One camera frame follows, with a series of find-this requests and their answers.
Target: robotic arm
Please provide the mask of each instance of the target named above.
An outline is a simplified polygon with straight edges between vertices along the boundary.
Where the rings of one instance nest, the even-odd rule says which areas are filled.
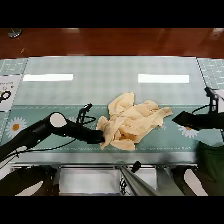
[[[0,162],[6,159],[7,155],[17,150],[27,150],[33,148],[51,134],[62,137],[73,137],[87,144],[98,144],[104,142],[101,130],[91,130],[84,127],[84,124],[96,120],[94,117],[85,116],[89,112],[92,104],[87,104],[79,111],[76,122],[66,119],[61,113],[54,112],[26,129],[19,132],[11,141],[0,146]]]

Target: white circular joint cover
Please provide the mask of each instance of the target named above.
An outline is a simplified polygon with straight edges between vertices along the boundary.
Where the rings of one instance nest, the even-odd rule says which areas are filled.
[[[67,124],[64,116],[60,113],[53,113],[50,117],[50,123],[56,128],[63,127]]]

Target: brown wooden panel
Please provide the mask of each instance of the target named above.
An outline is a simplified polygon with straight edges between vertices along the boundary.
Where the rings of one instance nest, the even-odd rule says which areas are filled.
[[[19,38],[10,39],[9,29],[0,29],[0,58],[51,55],[175,55],[224,58],[224,33],[220,28],[22,30]]]

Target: crumpled cloth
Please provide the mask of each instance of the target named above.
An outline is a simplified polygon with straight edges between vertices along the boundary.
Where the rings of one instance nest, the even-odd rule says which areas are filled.
[[[153,128],[162,126],[163,118],[172,113],[169,107],[159,108],[151,101],[134,104],[134,93],[123,93],[108,105],[110,120],[101,116],[96,130],[102,130],[105,142],[101,149],[111,144],[123,150],[135,150],[139,143]]]

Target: beige cloth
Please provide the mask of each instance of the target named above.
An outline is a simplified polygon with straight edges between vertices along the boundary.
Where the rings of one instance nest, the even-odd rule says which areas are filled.
[[[124,93],[108,105],[110,120],[102,116],[97,123],[97,130],[104,132],[105,142],[101,149],[111,144],[123,150],[135,150],[135,144],[153,128],[162,126],[163,118],[172,113],[169,107],[160,109],[147,100],[143,104],[134,104],[134,93]]]

